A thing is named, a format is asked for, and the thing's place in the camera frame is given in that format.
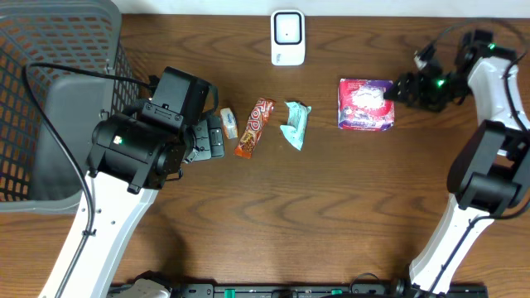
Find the mint green snack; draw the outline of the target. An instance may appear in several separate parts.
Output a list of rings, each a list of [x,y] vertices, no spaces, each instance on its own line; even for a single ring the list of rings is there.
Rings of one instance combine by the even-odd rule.
[[[303,147],[308,116],[312,110],[311,106],[306,106],[299,102],[286,102],[288,108],[287,123],[280,126],[286,140],[300,151]]]

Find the grey plastic mesh basket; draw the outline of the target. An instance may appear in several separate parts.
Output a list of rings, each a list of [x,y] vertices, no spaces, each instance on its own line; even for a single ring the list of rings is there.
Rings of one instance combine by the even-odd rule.
[[[1,210],[72,213],[95,126],[138,96],[108,0],[1,4]]]

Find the orange Top chocolate bar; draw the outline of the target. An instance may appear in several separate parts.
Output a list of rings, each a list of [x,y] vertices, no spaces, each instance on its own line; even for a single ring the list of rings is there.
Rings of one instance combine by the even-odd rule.
[[[268,123],[274,109],[275,101],[260,98],[255,103],[249,114],[246,128],[238,145],[234,149],[234,155],[250,159],[262,135],[263,129]]]

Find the red purple snack bag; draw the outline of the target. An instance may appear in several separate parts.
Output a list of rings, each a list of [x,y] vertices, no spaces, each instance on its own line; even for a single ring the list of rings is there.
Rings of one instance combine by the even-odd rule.
[[[338,128],[381,132],[395,123],[394,102],[383,94],[393,86],[385,79],[341,79],[338,86]]]

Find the small orange white candy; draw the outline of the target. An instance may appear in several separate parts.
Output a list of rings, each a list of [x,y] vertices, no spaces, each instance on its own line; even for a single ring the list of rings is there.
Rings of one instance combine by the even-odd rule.
[[[228,139],[235,139],[238,135],[238,126],[234,113],[230,108],[222,108],[220,110],[221,122],[224,129],[224,134]]]

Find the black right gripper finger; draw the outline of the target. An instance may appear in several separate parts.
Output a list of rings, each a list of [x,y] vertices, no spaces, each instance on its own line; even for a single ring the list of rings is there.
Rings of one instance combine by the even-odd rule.
[[[384,92],[383,98],[398,103],[410,103],[409,88],[405,84],[394,84]]]
[[[414,84],[414,74],[406,72],[400,74],[396,80],[393,81],[392,89],[411,89]]]

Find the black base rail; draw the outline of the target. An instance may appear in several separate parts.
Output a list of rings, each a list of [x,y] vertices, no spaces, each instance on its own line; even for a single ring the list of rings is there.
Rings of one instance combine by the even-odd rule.
[[[356,282],[352,286],[215,286],[212,284],[184,284],[162,286],[152,280],[140,279],[132,285],[113,286],[108,297],[185,297],[185,298],[267,298],[267,297],[326,297],[354,295],[357,297],[394,297],[387,285],[377,282]]]

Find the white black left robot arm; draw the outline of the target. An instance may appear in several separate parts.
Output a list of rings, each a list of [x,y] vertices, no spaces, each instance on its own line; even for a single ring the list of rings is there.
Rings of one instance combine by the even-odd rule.
[[[83,194],[42,297],[105,297],[140,219],[182,165],[224,156],[219,105],[210,82],[167,67],[152,97],[101,121],[91,137]]]

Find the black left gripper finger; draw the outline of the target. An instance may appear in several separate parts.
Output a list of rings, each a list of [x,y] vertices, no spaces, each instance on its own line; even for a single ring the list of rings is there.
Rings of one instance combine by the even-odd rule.
[[[210,116],[207,119],[210,154],[212,159],[224,157],[224,134],[221,119],[218,116]]]
[[[206,120],[185,130],[184,140],[186,151],[184,162],[189,164],[194,161],[209,160],[211,155],[210,135]]]

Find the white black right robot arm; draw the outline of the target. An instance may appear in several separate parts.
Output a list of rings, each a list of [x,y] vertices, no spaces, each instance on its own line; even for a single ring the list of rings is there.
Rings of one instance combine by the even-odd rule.
[[[452,278],[485,229],[529,209],[529,121],[518,92],[517,51],[498,46],[490,31],[469,31],[457,47],[455,71],[444,73],[436,41],[414,56],[384,98],[408,107],[442,111],[473,96],[478,127],[447,176],[448,203],[425,248],[408,266],[393,297],[445,297]]]

